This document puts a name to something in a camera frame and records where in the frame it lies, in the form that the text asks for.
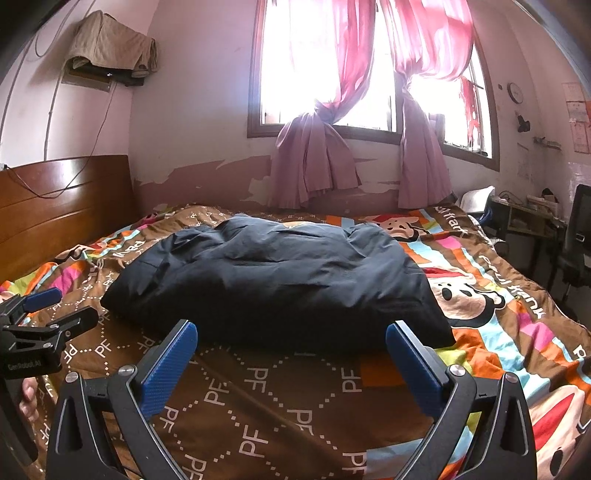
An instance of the human hand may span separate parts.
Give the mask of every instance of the human hand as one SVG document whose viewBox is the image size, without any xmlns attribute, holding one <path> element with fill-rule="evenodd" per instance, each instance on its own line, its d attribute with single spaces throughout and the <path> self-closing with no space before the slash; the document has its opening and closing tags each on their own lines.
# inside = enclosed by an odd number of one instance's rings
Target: human hand
<svg viewBox="0 0 591 480">
<path fill-rule="evenodd" d="M 39 418 L 37 411 L 37 379 L 26 378 L 22 381 L 22 400 L 18 407 L 23 415 L 32 423 Z"/>
</svg>

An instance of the window frame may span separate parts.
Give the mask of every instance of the window frame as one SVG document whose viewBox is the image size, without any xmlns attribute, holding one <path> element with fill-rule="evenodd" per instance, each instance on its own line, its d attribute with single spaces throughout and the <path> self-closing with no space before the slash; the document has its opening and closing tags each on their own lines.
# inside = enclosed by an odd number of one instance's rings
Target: window frame
<svg viewBox="0 0 591 480">
<path fill-rule="evenodd" d="M 256 20 L 254 34 L 252 38 L 252 57 L 251 57 L 251 72 L 250 85 L 248 90 L 248 119 L 246 123 L 246 137 L 247 138 L 266 138 L 277 137 L 283 128 L 284 124 L 262 124 L 261 123 L 261 72 L 262 72 L 262 36 L 265 25 L 265 14 L 267 11 L 267 0 L 258 0 L 256 5 Z M 486 58 L 482 50 L 480 39 L 474 30 L 474 44 L 478 56 L 480 58 L 480 65 L 482 66 L 482 74 L 486 87 L 486 98 L 488 101 L 488 108 L 491 115 L 491 137 L 492 137 L 492 151 L 491 157 L 485 157 L 476 152 L 466 150 L 464 148 L 456 147 L 454 145 L 440 143 L 441 151 L 446 157 L 458 158 L 470 163 L 482 165 L 491 170 L 500 171 L 500 142 L 499 142 L 499 124 L 496 114 L 496 105 L 494 98 L 494 90 L 492 88 L 491 74 L 486 63 Z M 350 127 L 347 125 L 333 125 L 333 128 L 339 135 L 348 140 L 364 140 L 369 142 L 386 143 L 392 145 L 400 145 L 402 141 L 402 82 L 397 81 L 396 84 L 396 131 L 390 132 L 386 130 L 377 130 L 372 128 Z"/>
</svg>

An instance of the brown fabric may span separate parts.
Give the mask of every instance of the brown fabric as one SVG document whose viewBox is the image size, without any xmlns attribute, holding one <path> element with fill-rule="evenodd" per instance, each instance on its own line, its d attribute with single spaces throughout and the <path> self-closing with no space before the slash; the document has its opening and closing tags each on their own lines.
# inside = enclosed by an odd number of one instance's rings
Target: brown fabric
<svg viewBox="0 0 591 480">
<path fill-rule="evenodd" d="M 36 325 L 44 325 L 87 305 L 98 309 L 101 320 L 96 329 L 71 342 L 62 372 L 41 383 L 41 416 L 34 428 L 41 453 L 39 461 L 29 468 L 32 478 L 43 476 L 51 418 L 63 377 L 72 370 L 87 378 L 112 375 L 119 366 L 138 362 L 157 341 L 104 311 L 99 299 L 105 290 L 126 264 L 161 238 L 201 223 L 214 226 L 231 215 L 225 210 L 203 206 L 168 212 L 152 219 L 153 223 L 145 222 L 139 232 L 130 230 L 121 233 L 119 240 L 105 239 L 92 245 L 95 253 L 107 253 L 100 258 L 92 254 L 80 260 L 69 258 L 43 281 L 43 288 L 61 285 L 67 287 L 68 293 L 60 304 L 40 312 L 34 318 Z M 285 223 L 352 222 L 308 214 L 257 216 Z M 583 351 L 585 355 L 591 353 L 589 332 L 561 315 L 545 291 L 499 258 L 461 210 L 435 207 L 411 212 L 406 218 L 386 215 L 357 221 L 373 221 L 386 230 L 395 229 L 405 250 L 427 269 L 436 297 L 442 284 L 452 287 L 460 279 L 484 291 L 481 297 L 495 299 L 494 305 L 499 308 L 493 309 L 494 318 L 498 318 L 498 324 L 515 342 L 517 355 L 524 357 L 527 372 L 543 377 L 540 381 L 547 383 L 548 391 L 576 385 L 578 388 L 572 388 L 584 401 L 569 418 L 576 417 L 581 422 L 591 419 L 591 385 L 578 377 L 579 363 L 564 360 L 561 349 L 552 342 L 541 348 L 540 336 L 532 334 L 532 328 L 540 331 L 544 325 L 560 338 L 568 352 Z M 413 240 L 414 235 L 418 240 L 405 243 Z M 468 260 L 464 250 L 474 263 Z M 447 270 L 439 268 L 441 263 L 439 267 L 434 264 L 433 258 L 439 258 L 438 255 L 451 265 Z M 79 272 L 77 276 L 72 273 L 75 271 Z M 495 282 L 483 275 L 483 271 Z M 515 297 L 509 298 L 505 293 L 506 305 L 500 308 L 494 292 L 503 288 L 511 288 Z M 441 298 L 439 295 L 440 304 L 444 301 Z M 474 304 L 465 305 L 469 312 L 476 308 Z M 442 305 L 444 312 L 455 311 L 446 308 Z M 541 318 L 537 309 L 543 310 Z M 464 311 L 461 304 L 457 305 L 457 311 Z M 526 319 L 534 327 L 526 327 Z M 454 355 L 454 362 L 464 362 L 475 375 L 499 378 L 507 359 L 503 350 L 490 351 L 485 345 L 487 327 L 454 329 L 456 347 L 440 355 L 444 360 L 446 355 Z M 588 358 L 580 364 L 583 372 L 589 373 L 589 364 Z M 548 398 L 547 392 L 538 396 Z M 408 453 L 400 450 L 392 455 L 395 451 L 392 446 L 422 438 L 431 420 L 420 413 L 386 355 L 321 356 L 305 352 L 279 355 L 225 345 L 199 345 L 165 412 L 155 416 L 152 422 L 189 479 L 311 480 L 361 477 L 364 473 L 366 479 L 392 478 L 408 458 Z M 109 427 L 123 463 L 133 466 L 115 422 L 111 421 Z M 571 435 L 574 426 L 567 427 Z M 411 443 L 405 448 L 412 451 L 415 447 L 416 443 Z M 565 453 L 565 461 L 571 451 L 572 447 Z M 388 452 L 389 464 L 381 469 L 379 454 Z M 538 461 L 546 461 L 546 457 L 538 457 Z M 453 468 L 450 465 L 446 475 L 453 473 Z M 540 478 L 550 478 L 544 472 Z"/>
<path fill-rule="evenodd" d="M 75 69 L 90 62 L 96 67 L 132 70 L 132 77 L 145 77 L 158 70 L 155 40 L 100 10 L 80 23 L 66 57 L 70 59 Z"/>
</svg>

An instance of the finger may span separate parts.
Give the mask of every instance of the finger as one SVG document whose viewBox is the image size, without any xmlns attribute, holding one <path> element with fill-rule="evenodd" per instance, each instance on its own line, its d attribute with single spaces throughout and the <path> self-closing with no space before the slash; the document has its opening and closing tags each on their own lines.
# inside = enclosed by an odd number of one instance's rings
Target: finger
<svg viewBox="0 0 591 480">
<path fill-rule="evenodd" d="M 33 413 L 33 415 L 31 415 L 28 419 L 31 423 L 33 423 L 34 421 L 36 421 L 39 418 L 39 411 L 35 410 L 35 412 Z"/>
<path fill-rule="evenodd" d="M 34 412 L 34 410 L 30 407 L 30 405 L 28 403 L 25 403 L 24 401 L 22 401 L 18 404 L 18 408 L 20 408 L 22 414 L 25 417 L 30 417 Z"/>
<path fill-rule="evenodd" d="M 37 390 L 37 379 L 34 377 L 26 378 L 22 381 L 22 394 L 26 400 L 31 401 L 35 397 Z"/>
<path fill-rule="evenodd" d="M 33 401 L 29 402 L 28 406 L 31 411 L 36 410 L 37 409 L 37 397 L 33 398 Z"/>
</svg>

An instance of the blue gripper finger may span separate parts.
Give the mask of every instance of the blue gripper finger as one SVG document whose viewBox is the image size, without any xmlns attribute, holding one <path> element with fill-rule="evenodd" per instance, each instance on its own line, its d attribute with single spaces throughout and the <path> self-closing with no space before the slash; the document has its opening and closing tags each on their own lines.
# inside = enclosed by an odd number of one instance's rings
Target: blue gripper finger
<svg viewBox="0 0 591 480">
<path fill-rule="evenodd" d="M 37 312 L 39 310 L 55 305 L 61 302 L 61 290 L 59 288 L 50 288 L 48 290 L 41 291 L 27 295 L 25 297 L 23 309 L 27 313 Z"/>
<path fill-rule="evenodd" d="M 139 392 L 138 406 L 144 418 L 164 410 L 196 348 L 197 328 L 191 322 L 181 320 L 138 364 L 134 385 Z"/>
<path fill-rule="evenodd" d="M 426 348 L 405 322 L 395 322 L 386 330 L 386 346 L 392 361 L 423 413 L 440 417 L 445 398 L 446 365 L 432 349 Z"/>
</svg>

